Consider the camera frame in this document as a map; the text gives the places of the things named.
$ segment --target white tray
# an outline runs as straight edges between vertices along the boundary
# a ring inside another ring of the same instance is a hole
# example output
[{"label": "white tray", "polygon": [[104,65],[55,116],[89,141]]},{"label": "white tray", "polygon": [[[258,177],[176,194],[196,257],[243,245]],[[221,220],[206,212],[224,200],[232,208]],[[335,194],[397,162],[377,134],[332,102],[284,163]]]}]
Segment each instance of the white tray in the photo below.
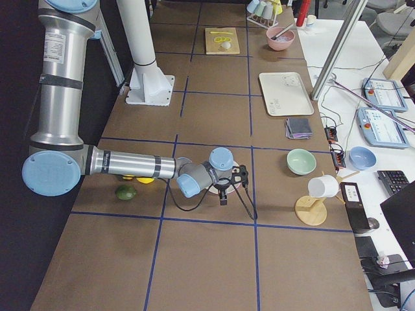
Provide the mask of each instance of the white tray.
[{"label": "white tray", "polygon": [[259,81],[269,115],[279,117],[314,113],[298,73],[260,73]]}]

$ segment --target spoon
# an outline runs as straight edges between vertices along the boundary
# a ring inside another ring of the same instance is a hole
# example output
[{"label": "spoon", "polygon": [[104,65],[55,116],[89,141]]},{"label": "spoon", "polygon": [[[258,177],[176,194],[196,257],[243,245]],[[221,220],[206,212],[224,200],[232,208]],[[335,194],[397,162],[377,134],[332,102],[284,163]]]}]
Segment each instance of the spoon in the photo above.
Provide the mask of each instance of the spoon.
[{"label": "spoon", "polygon": [[280,31],[279,33],[277,33],[275,36],[271,37],[271,40],[276,40],[278,37],[280,37],[282,34],[286,33],[288,30],[290,30],[290,28],[294,26],[294,23],[288,25],[287,27],[285,27],[282,31]]}]

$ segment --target chair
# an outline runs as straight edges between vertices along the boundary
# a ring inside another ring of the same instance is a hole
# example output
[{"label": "chair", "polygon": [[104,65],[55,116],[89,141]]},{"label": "chair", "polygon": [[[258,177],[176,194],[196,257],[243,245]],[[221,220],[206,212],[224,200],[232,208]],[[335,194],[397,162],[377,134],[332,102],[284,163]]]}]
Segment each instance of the chair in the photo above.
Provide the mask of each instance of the chair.
[{"label": "chair", "polygon": [[[328,8],[329,7],[328,2],[329,2],[329,0],[325,0],[324,1],[324,4],[323,4],[323,7],[324,8]],[[343,2],[342,2],[343,5],[346,5],[347,3],[348,3],[348,0],[343,0]]]},{"label": "chair", "polygon": [[399,13],[383,12],[378,14],[375,23],[385,34],[392,37],[392,41],[384,44],[382,48],[387,45],[401,45],[412,31],[414,19],[415,10],[409,7]]},{"label": "chair", "polygon": [[397,0],[368,0],[366,8],[375,10],[376,13],[385,12],[397,7]]}]

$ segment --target wooden cutting board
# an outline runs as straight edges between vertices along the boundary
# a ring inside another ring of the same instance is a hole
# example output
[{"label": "wooden cutting board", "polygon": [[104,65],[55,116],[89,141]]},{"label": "wooden cutting board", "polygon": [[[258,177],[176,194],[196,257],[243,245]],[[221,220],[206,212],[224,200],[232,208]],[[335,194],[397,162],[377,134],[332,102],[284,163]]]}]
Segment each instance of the wooden cutting board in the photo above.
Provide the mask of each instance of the wooden cutting board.
[{"label": "wooden cutting board", "polygon": [[[226,50],[221,47],[222,42],[215,42],[215,38],[229,38],[231,47]],[[206,54],[239,54],[239,43],[236,29],[228,28],[205,28]]]}]

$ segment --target white pillar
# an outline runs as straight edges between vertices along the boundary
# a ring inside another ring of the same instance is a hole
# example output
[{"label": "white pillar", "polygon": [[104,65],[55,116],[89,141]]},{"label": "white pillar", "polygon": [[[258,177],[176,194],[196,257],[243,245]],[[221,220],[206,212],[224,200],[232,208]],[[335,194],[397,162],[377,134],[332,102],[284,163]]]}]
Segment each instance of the white pillar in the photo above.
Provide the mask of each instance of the white pillar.
[{"label": "white pillar", "polygon": [[168,106],[174,76],[157,66],[144,0],[117,0],[124,31],[134,61],[128,104]]}]

